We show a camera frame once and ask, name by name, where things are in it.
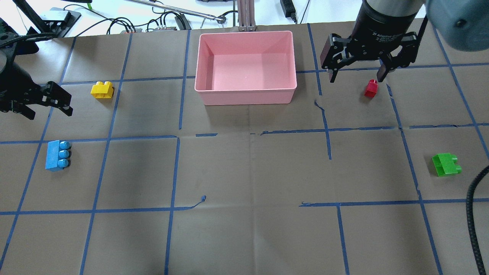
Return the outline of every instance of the metal rod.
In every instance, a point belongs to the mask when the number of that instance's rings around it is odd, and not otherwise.
[[[202,17],[202,18],[206,18],[206,19],[210,19],[210,20],[216,20],[218,23],[226,22],[226,17],[224,17],[224,16],[214,16],[211,14],[205,14],[205,13],[196,12],[196,11],[187,10],[187,9],[182,9],[182,8],[178,8],[178,7],[172,7],[172,6],[168,6],[168,5],[159,4],[156,2],[150,2],[147,0],[126,0],[126,1],[134,2],[134,3],[138,3],[138,4],[143,4],[143,5],[147,5],[147,6],[151,6],[151,7],[176,11],[176,12],[180,12],[180,13],[184,13],[184,14],[188,14],[188,15],[194,15],[194,16],[198,16],[198,17]]]

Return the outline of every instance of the wire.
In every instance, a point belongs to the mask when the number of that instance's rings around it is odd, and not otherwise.
[[[238,11],[237,10],[230,10],[230,11],[226,11],[225,13],[221,14],[221,16],[226,16],[230,13],[237,13]]]
[[[310,2],[311,2],[311,0],[307,1],[306,8],[304,9],[304,13],[302,14],[302,19],[301,19],[301,22],[299,24],[302,24],[302,20],[304,20],[304,16],[306,15],[306,11],[307,11],[307,8],[309,7]]]
[[[83,9],[89,11],[89,12],[92,12],[92,13],[94,13],[94,14],[102,17],[102,18],[105,18],[105,19],[108,19],[108,20],[111,20],[111,21],[112,20],[116,20],[115,18],[108,18],[108,17],[106,17],[106,16],[104,16],[104,15],[102,15],[102,14],[100,14],[100,13],[94,11],[94,10],[88,9],[88,8],[86,8],[86,7],[82,6],[82,5],[78,5],[78,4],[70,4],[70,5],[67,5],[67,6],[65,6],[63,8],[63,10],[66,10],[66,8],[67,7],[70,7],[70,6],[78,6],[78,7],[81,7],[81,8],[83,8]],[[131,20],[129,20],[129,19],[125,18],[125,17],[118,17],[118,18],[125,19],[128,22],[124,22],[122,20],[119,20],[116,24],[123,25],[123,26],[127,25],[128,27],[132,28],[134,30],[134,32],[136,32],[136,28],[135,28],[136,26],[134,26],[134,24],[131,22]]]
[[[19,7],[17,7],[17,6],[16,6],[16,8],[17,8],[17,12],[19,13],[19,17],[20,17],[20,18],[21,18],[21,20],[22,20],[22,25],[24,25],[25,30],[26,30],[27,32],[29,32],[29,30],[27,29],[27,26],[26,26],[26,25],[25,25],[25,23],[24,23],[24,18],[22,18],[22,15],[21,15],[21,12],[20,12],[20,10],[19,10]]]
[[[150,23],[151,23],[151,22],[155,22],[155,23],[156,23],[156,25],[158,26],[158,29],[159,29],[159,24],[158,24],[158,21],[156,21],[155,19],[151,19],[151,20],[148,22],[148,25],[147,25],[147,27],[146,27],[146,32],[149,32],[149,30],[150,30]]]
[[[423,18],[423,22],[421,23],[420,31],[418,32],[418,43],[421,44],[421,39],[424,35],[424,30],[426,29],[426,25],[428,25],[428,17],[425,16]]]
[[[466,200],[466,210],[467,210],[467,226],[468,235],[470,237],[470,244],[472,245],[472,251],[474,252],[475,263],[477,264],[477,270],[480,275],[486,275],[486,269],[484,268],[484,262],[482,261],[481,250],[479,249],[479,242],[477,241],[477,234],[475,233],[474,224],[474,212],[473,212],[473,202],[474,202],[474,192],[477,185],[481,180],[489,173],[489,166],[484,168],[474,181],[470,184],[467,191]]]
[[[151,1],[151,2],[158,2],[158,3],[162,4],[162,5],[164,5],[164,4],[163,4],[163,2],[161,2],[161,1],[156,1],[156,0],[150,0],[150,1]],[[163,9],[163,12],[156,12],[156,11],[155,11],[155,7],[151,7],[151,11],[152,11],[153,13],[156,13],[156,14],[162,14],[162,13],[165,13],[165,12],[166,12],[166,9]]]
[[[185,22],[183,21],[182,17],[180,17],[180,14],[173,12],[173,11],[169,11],[169,12],[165,13],[165,16],[163,16],[163,26],[166,27],[165,19],[166,19],[166,16],[169,15],[170,13],[173,13],[180,20],[180,22],[182,22],[182,27],[184,30],[186,30],[187,28],[185,27]]]
[[[121,22],[124,22],[124,27],[126,28],[126,32],[132,32],[133,30],[131,29],[131,26],[129,26],[125,21],[122,21],[120,20],[120,18],[123,18],[123,17],[118,17],[118,18],[114,18],[112,20],[112,23],[110,24],[109,28],[107,29],[107,34],[110,34],[111,33],[111,29],[112,29],[112,26],[114,24],[116,24],[118,21],[121,21]]]
[[[37,42],[37,41],[50,40],[50,39],[53,39],[54,37],[56,37],[56,34],[54,34],[52,32],[42,32],[42,33],[28,34],[28,35],[24,35],[24,36],[19,36],[19,37],[13,38],[13,39],[11,39],[11,40],[9,40],[7,42],[2,43],[2,44],[0,44],[0,48],[4,48],[4,47],[6,47],[8,45],[11,45],[13,43],[17,43],[17,42],[20,42],[20,41],[27,41],[27,40],[29,40],[30,42]]]
[[[79,34],[75,35],[75,37],[78,37],[78,36],[82,35],[84,32],[88,31],[89,29],[91,29],[91,28],[95,27],[96,25],[98,25],[98,24],[100,24],[100,23],[102,23],[102,22],[105,22],[105,21],[107,21],[107,20],[110,20],[110,19],[103,19],[103,20],[101,20],[101,21],[99,21],[99,22],[97,22],[97,23],[95,23],[95,24],[91,25],[90,27],[86,28],[84,31],[82,31],[82,32],[80,32]]]

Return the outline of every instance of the cardboard mat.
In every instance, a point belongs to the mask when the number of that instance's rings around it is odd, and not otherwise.
[[[489,159],[489,51],[455,51],[428,25],[417,62],[370,100],[378,62],[334,84],[318,68],[327,36],[353,24],[259,26],[293,32],[288,105],[202,104],[199,35],[233,29],[54,39],[18,56],[74,112],[0,115],[0,274],[476,274],[465,196]],[[94,99],[96,81],[114,97]],[[56,139],[72,141],[71,166],[51,173]],[[431,157],[447,152],[463,171],[438,178]],[[489,265],[487,181],[476,197]]]

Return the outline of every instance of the green lego brick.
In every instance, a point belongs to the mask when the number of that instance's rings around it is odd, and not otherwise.
[[[457,156],[450,153],[437,154],[431,158],[438,177],[460,174],[462,168],[457,165]]]

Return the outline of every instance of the lego brick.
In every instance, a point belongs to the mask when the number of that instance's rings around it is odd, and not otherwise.
[[[378,89],[377,80],[371,79],[367,84],[367,88],[365,89],[364,96],[369,98],[374,98],[374,96],[377,94],[377,89]]]
[[[68,167],[69,148],[71,148],[71,143],[68,141],[50,141],[47,144],[46,170],[56,172]]]
[[[431,158],[435,165],[438,177],[460,174],[462,168],[456,165],[457,156],[450,153],[437,154]]]
[[[106,81],[105,83],[97,81],[97,84],[92,86],[90,92],[95,98],[112,98],[114,95],[114,87],[112,82]]]

